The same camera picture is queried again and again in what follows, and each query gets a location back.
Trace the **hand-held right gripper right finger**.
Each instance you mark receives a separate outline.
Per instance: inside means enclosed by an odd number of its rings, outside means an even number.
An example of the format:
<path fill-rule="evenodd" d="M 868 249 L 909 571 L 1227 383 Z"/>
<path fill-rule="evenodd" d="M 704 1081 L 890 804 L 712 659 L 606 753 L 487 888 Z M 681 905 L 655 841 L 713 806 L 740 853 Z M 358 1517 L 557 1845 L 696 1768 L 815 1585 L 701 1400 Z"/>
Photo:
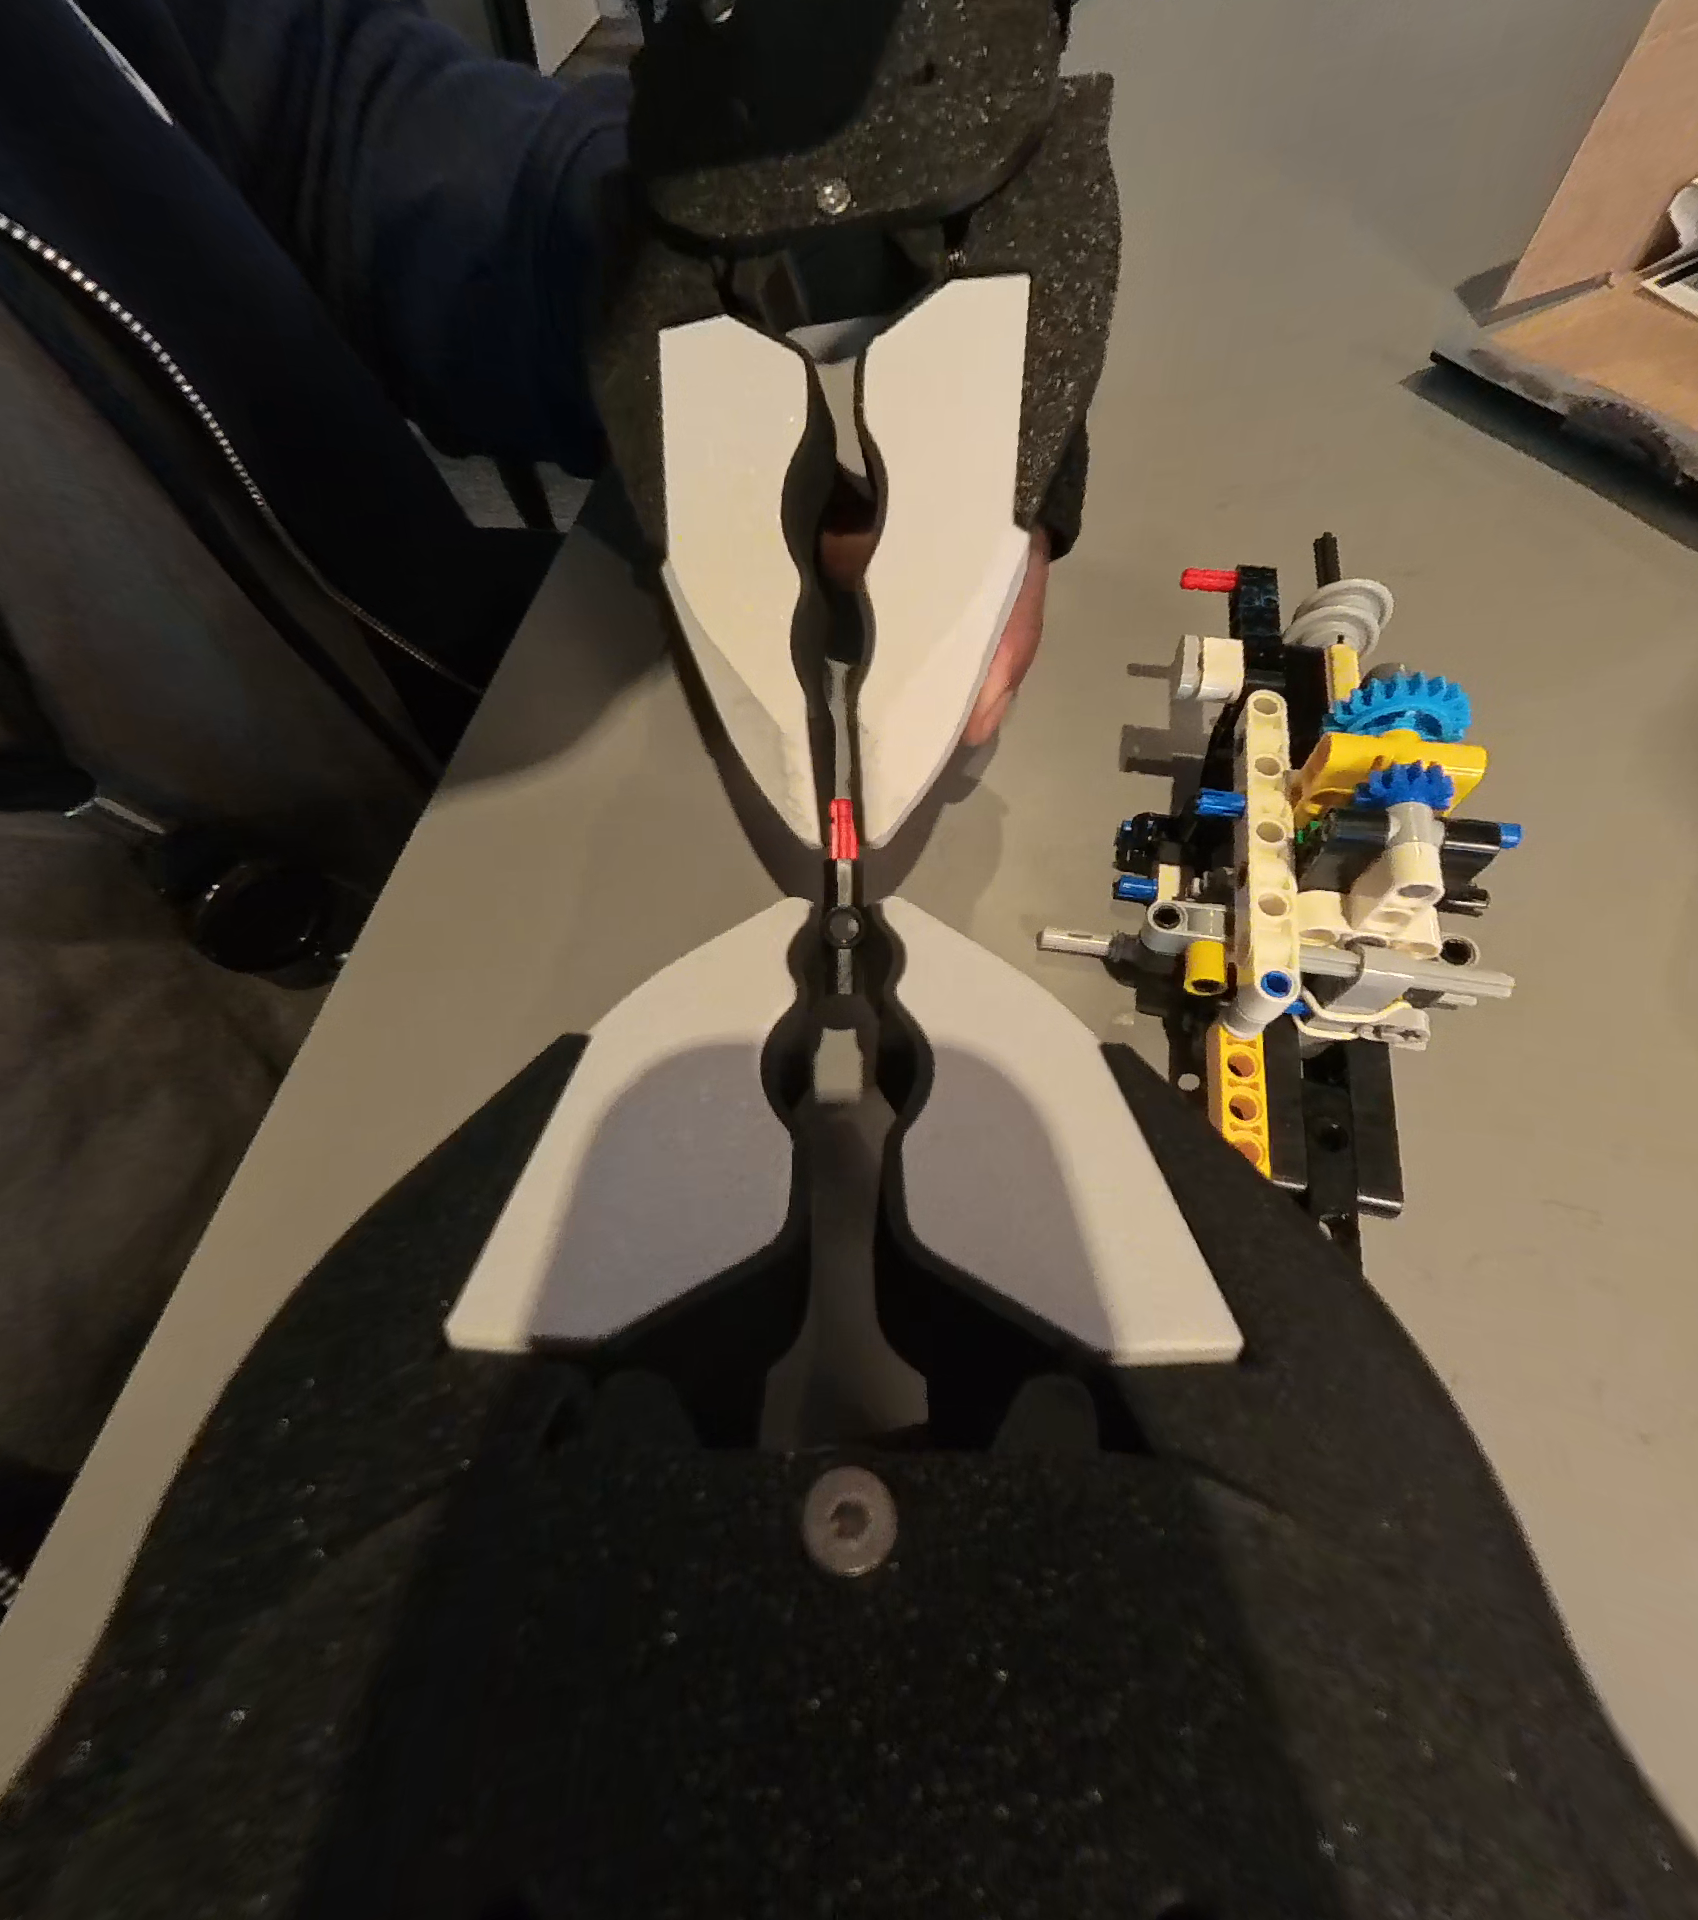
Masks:
<path fill-rule="evenodd" d="M 893 999 L 928 1048 L 902 1221 L 994 1304 L 1122 1368 L 1231 1364 L 1244 1334 L 1096 1033 L 909 900 Z"/>

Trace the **person in dark hoodie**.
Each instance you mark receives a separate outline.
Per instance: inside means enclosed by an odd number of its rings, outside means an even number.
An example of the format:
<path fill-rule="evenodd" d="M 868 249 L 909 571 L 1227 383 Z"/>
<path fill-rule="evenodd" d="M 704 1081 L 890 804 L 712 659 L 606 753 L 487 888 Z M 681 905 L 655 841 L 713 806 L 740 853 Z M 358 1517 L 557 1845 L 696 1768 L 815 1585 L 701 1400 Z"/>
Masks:
<path fill-rule="evenodd" d="M 198 56 L 217 4 L 243 1 L 0 4 L 0 301 L 295 656 L 422 770 L 419 818 L 548 539 L 468 514 L 436 461 L 453 454 L 403 417 L 246 196 Z M 333 975 L 387 878 L 364 891 L 250 828 L 112 789 L 2 614 L 0 818 L 93 828 L 194 951 L 293 989 Z M 0 1531 L 0 1619 L 88 1454 L 41 1528 Z"/>

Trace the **person's left hand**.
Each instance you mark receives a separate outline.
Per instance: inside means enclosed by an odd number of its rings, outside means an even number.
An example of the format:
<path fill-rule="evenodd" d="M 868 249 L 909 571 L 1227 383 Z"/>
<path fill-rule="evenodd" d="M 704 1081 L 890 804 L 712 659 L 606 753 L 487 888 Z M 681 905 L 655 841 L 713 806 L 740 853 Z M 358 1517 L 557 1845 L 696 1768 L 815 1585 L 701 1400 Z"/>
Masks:
<path fill-rule="evenodd" d="M 1028 538 L 1021 584 L 1006 614 L 995 649 L 961 731 L 961 747 L 986 745 L 1003 726 L 1006 712 L 1021 690 L 1045 632 L 1051 576 L 1051 538 L 1041 525 Z"/>

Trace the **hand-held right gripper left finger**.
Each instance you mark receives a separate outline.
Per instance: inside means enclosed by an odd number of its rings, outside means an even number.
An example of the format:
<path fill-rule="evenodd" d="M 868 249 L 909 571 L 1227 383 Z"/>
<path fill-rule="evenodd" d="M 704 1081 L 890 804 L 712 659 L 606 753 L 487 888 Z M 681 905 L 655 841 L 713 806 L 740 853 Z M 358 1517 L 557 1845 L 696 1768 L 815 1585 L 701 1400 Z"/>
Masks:
<path fill-rule="evenodd" d="M 791 1009 L 782 900 L 671 962 L 588 1031 L 445 1315 L 463 1352 L 618 1336 L 763 1251 L 794 1146 L 763 1054 Z"/>

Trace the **person in dark jacket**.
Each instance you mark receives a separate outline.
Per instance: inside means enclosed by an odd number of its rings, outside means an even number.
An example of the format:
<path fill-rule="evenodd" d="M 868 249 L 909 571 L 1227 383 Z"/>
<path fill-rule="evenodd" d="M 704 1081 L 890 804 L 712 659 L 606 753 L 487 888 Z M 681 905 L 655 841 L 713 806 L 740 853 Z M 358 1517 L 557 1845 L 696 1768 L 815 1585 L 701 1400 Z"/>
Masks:
<path fill-rule="evenodd" d="M 0 614 L 112 791 L 382 885 L 424 770 L 295 654 L 2 299 Z M 194 951 L 103 831 L 0 818 L 0 1531 L 46 1526 L 321 1002 Z"/>

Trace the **person's left forearm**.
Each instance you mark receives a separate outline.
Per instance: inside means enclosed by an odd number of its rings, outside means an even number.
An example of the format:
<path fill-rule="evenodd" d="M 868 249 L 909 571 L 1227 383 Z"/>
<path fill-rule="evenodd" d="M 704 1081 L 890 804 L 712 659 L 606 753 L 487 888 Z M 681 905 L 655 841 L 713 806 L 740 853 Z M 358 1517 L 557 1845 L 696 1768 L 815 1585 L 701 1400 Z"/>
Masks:
<path fill-rule="evenodd" d="M 198 56 L 246 196 L 399 414 L 445 454 L 599 472 L 625 81 L 479 54 L 419 4 L 216 4 Z"/>

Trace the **multicolour lego model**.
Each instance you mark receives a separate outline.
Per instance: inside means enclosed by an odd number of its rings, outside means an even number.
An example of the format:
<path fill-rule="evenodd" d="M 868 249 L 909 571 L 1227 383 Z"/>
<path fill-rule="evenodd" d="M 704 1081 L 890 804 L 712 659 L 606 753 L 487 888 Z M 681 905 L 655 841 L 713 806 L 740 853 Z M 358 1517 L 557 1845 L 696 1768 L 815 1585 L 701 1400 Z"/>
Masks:
<path fill-rule="evenodd" d="M 1406 1198 L 1394 1060 L 1439 1013 L 1514 996 L 1474 927 L 1526 833 L 1468 809 L 1488 753 L 1465 687 L 1384 659 L 1392 589 L 1333 531 L 1312 563 L 1293 601 L 1266 563 L 1179 574 L 1226 626 L 1164 667 L 1156 756 L 1123 751 L 1168 783 L 1112 840 L 1109 896 L 1137 919 L 1035 945 L 1129 985 L 1223 1144 L 1359 1261 L 1364 1223 Z"/>

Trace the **brown cardboard box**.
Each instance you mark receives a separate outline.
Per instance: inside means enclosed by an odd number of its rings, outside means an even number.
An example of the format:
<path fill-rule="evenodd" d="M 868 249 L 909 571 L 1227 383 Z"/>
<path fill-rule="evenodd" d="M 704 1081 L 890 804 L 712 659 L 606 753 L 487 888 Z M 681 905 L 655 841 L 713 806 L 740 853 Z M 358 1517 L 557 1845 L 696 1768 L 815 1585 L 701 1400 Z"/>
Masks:
<path fill-rule="evenodd" d="M 1698 319 L 1641 292 L 1698 179 L 1698 1 L 1658 4 L 1500 293 L 1431 360 L 1698 488 Z"/>

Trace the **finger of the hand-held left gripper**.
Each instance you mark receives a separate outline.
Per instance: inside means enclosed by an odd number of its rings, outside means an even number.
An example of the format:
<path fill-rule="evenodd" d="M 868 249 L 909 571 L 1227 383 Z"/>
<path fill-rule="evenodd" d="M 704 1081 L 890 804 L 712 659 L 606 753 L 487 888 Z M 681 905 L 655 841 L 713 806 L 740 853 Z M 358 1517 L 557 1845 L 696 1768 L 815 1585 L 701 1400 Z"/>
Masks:
<path fill-rule="evenodd" d="M 853 696 L 859 828 L 887 845 L 957 749 L 1028 569 L 1016 519 L 1030 276 L 956 278 L 857 370 L 882 527 Z"/>
<path fill-rule="evenodd" d="M 788 831 L 822 845 L 811 696 L 796 629 L 836 437 L 811 362 L 743 321 L 657 336 L 664 562 L 713 713 Z"/>

